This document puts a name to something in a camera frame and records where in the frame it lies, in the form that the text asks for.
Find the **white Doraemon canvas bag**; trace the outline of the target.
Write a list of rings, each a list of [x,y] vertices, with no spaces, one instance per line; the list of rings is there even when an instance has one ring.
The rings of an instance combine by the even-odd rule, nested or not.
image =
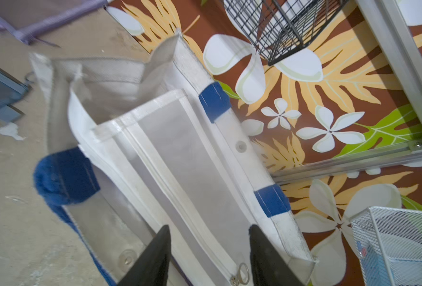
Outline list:
[[[288,198],[182,34],[148,62],[30,54],[47,102],[34,182],[107,283],[126,282],[160,232],[148,286],[309,284],[317,260]]]

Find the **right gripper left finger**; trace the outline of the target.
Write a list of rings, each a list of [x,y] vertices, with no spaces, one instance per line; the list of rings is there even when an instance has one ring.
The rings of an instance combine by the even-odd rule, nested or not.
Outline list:
[[[166,286],[170,261],[171,234],[164,225],[117,286]]]

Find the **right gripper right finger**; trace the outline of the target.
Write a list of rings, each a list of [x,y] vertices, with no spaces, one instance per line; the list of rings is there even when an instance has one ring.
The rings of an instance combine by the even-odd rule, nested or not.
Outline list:
[[[261,228],[249,228],[250,262],[255,286],[303,286]]]

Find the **white mesh pouch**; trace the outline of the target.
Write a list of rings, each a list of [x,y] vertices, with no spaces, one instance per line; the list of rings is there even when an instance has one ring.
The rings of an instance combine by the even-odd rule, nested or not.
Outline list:
[[[91,93],[70,90],[68,120],[83,153],[152,230],[168,225],[172,254],[195,286],[251,286],[249,228],[238,189],[186,93],[169,91],[97,123]]]

